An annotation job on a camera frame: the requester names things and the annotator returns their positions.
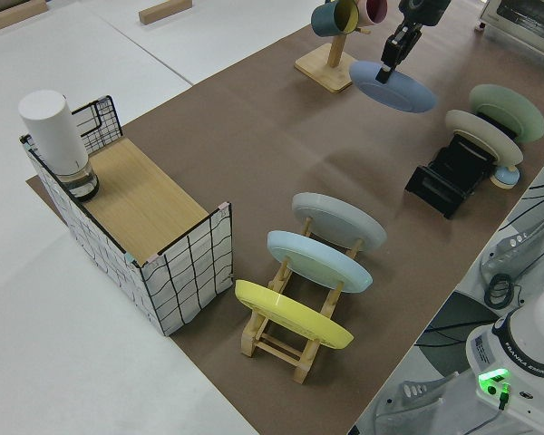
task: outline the blue mug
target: blue mug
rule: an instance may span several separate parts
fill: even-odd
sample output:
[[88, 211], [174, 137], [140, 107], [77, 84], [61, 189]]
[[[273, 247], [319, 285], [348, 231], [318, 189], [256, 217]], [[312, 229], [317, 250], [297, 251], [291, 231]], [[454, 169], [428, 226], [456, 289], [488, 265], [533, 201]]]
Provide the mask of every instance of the blue mug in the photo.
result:
[[312, 30], [318, 36], [350, 34], [359, 24], [359, 9], [355, 0], [326, 0], [310, 18]]

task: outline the mug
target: mug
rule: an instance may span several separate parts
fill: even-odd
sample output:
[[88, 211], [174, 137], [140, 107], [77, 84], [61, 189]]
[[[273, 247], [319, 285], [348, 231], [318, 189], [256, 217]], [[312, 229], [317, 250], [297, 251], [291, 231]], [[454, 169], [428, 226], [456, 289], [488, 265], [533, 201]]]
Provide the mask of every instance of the mug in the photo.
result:
[[387, 15], [387, 0], [358, 0], [359, 25], [381, 23]]
[[326, 0], [312, 13], [310, 24], [318, 36], [350, 34], [359, 23], [359, 9], [355, 0]]

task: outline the wooden shelf top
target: wooden shelf top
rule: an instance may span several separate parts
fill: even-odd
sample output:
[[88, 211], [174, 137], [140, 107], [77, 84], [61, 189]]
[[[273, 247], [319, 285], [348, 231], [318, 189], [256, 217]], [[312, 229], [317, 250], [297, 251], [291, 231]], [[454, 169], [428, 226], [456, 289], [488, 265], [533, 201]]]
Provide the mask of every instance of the wooden shelf top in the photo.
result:
[[140, 265], [208, 215], [127, 138], [90, 160], [100, 187], [84, 206]]

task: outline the toaster oven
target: toaster oven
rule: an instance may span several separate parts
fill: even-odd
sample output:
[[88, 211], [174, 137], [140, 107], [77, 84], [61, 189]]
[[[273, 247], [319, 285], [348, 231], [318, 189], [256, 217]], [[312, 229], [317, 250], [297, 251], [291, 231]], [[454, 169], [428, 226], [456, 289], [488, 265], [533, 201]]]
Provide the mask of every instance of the toaster oven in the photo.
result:
[[544, 54], [544, 0], [488, 0], [480, 21]]

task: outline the mug tree stand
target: mug tree stand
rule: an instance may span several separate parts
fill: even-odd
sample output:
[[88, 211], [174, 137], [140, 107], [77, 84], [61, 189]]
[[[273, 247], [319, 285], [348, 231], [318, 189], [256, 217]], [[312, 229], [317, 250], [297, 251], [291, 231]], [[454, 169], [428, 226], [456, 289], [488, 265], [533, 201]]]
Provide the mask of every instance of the mug tree stand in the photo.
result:
[[[371, 31], [357, 29], [363, 34]], [[333, 36], [332, 43], [326, 43], [295, 62], [295, 67], [315, 82], [322, 84], [330, 92], [340, 92], [352, 81], [349, 67], [356, 59], [344, 53], [346, 34]]]

